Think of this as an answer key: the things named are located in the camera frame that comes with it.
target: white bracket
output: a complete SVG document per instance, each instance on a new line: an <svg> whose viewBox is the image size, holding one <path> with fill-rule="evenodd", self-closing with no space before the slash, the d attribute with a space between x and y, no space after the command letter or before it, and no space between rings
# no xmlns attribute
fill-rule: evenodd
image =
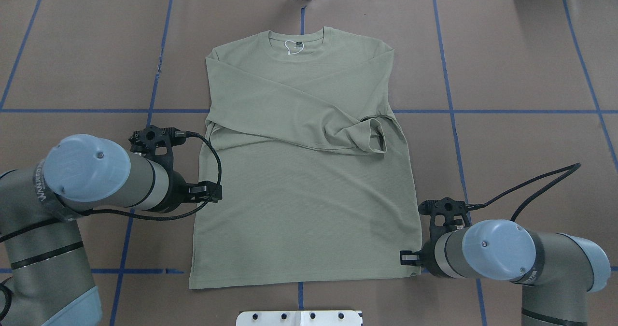
<svg viewBox="0 0 618 326"><path fill-rule="evenodd" d="M362 326L360 311L242 312L236 326Z"/></svg>

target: neckline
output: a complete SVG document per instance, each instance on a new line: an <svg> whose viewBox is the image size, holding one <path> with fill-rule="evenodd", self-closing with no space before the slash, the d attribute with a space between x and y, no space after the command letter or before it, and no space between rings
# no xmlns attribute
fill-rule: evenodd
<svg viewBox="0 0 618 326"><path fill-rule="evenodd" d="M322 45L311 53L309 57L295 57L289 56L287 53L281 53L272 48L270 44L270 39L285 42L286 40L292 40L295 42L311 42L323 39ZM327 53L327 49L331 46L331 28L330 27L322 27L319 31L311 34L303 34L303 35L286 35L275 33L274 31L267 30L263 31L260 35L260 44L262 49L265 51L267 55L276 60L282 60L285 62L309 62L312 60L316 60L319 57L322 57Z"/></svg>

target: cable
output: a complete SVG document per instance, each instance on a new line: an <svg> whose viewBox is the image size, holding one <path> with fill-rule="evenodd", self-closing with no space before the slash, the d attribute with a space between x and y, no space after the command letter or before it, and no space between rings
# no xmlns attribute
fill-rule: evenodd
<svg viewBox="0 0 618 326"><path fill-rule="evenodd" d="M203 137L201 134L198 133L194 133L194 132L188 132L187 131L187 136L188 137L196 137L201 139L204 144L206 144L206 146L208 146L208 148L210 149L210 151L212 152L212 154L214 155L214 158L217 160L217 167L218 167L218 175L217 175L217 184L216 187L214 188L214 190L212 190L213 194L216 194L216 192L219 190L219 187L221 187L221 159L219 158L219 155L217 154L217 152L215 151L214 147L212 147L212 144L210 144L210 141L208 141L205 137ZM90 210L86 210L84 212L80 212L80 214L82 214L83 216L90 216L91 214L104 214L104 213L109 213L109 214L118 214L121 216L126 216L126 217L131 217L131 218L137 218L139 220L150 220L150 221L172 221L172 220L179 220L181 218L186 218L188 216L191 216L195 213L197 213L199 210L201 210L203 207L205 207L207 205L207 203L209 203L210 201L212 201L212 197L207 198L201 205L199 205L199 207L196 207L195 209L191 210L190 212L184 213L184 214L180 214L177 216L164 216L164 217L159 217L159 216L146 216L146 215L141 215L141 214L134 214L134 213L130 213L130 212L124 212L121 210L116 210L116 209L90 209ZM33 223L32 225L29 225L28 227L24 227L20 230L14 231L12 233L7 234L6 236L2 236L0 237L0 242L9 240L13 237L16 237L20 234L24 234L26 232L29 232L33 229L37 229L46 225L51 225L53 223L57 223L60 222L60 220L58 220L57 218L50 218L48 220L44 220L44 221L40 221L37 223Z"/></svg>
<svg viewBox="0 0 618 326"><path fill-rule="evenodd" d="M518 190L518 189L520 189L520 188L522 188L522 187L524 187L526 185L534 183L534 181L538 181L540 179L547 178L548 176L552 176L552 175L555 175L555 174L559 174L561 172L565 172L564 174L562 174L559 177L557 177L556 179L554 179L554 181L552 181L549 184L545 185L545 187L543 187L542 189L539 189L534 194L532 194L532 196L529 196L526 200L524 200L523 203L521 203L521 205L517 208L515 213L513 213L513 216L510 218L511 221L514 221L517 218L517 216L519 216L519 214L521 213L521 210L523 210L523 208L525 208L528 204L530 204L531 201L533 201L535 198L537 198L541 194L545 193L548 189L554 187L554 185L556 185L560 181L564 180L570 174L573 174L576 170L578 170L580 168L580 166L581 166L581 163L575 163L574 165L565 166L564 168L560 168L558 170L546 172L545 174L536 176L536 178L532 178L532 179L530 179L528 181L525 181L524 183L521 183L521 184L513 187L512 189L509 189L509 190L506 190L506 191L502 192L501 194L499 194L498 196L495 196L493 199L491 199L490 201L487 201L486 203L483 203L483 204L468 204L468 205L466 205L466 207L468 208L469 211L476 210L476 209L483 209L483 208L487 207L488 205L492 204L494 201L497 201L498 199L502 198L503 196L506 196L510 192L514 192L514 191L516 191L516 190Z"/></svg>
<svg viewBox="0 0 618 326"><path fill-rule="evenodd" d="M4 293L4 309L2 309L2 312L0 312L0 321L2 321L9 313L11 303L13 303L13 292L11 292L11 290L9 290L9 288L7 288L4 283L0 283L0 290L2 290L2 293Z"/></svg>

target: white mounting plate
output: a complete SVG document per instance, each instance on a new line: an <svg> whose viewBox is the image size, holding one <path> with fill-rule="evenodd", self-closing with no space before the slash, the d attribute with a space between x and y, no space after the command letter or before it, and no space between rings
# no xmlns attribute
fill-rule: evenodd
<svg viewBox="0 0 618 326"><path fill-rule="evenodd" d="M240 313L236 326L362 326L361 315L361 311L253 311Z"/></svg>

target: green t-shirt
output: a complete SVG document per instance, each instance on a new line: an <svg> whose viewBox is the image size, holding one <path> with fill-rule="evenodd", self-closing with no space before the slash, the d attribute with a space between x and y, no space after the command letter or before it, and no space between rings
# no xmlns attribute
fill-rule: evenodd
<svg viewBox="0 0 618 326"><path fill-rule="evenodd" d="M207 57L207 137L224 199L198 212L189 287L408 277L421 228L388 104L393 49L324 27L264 31ZM216 179L204 146L200 180Z"/></svg>

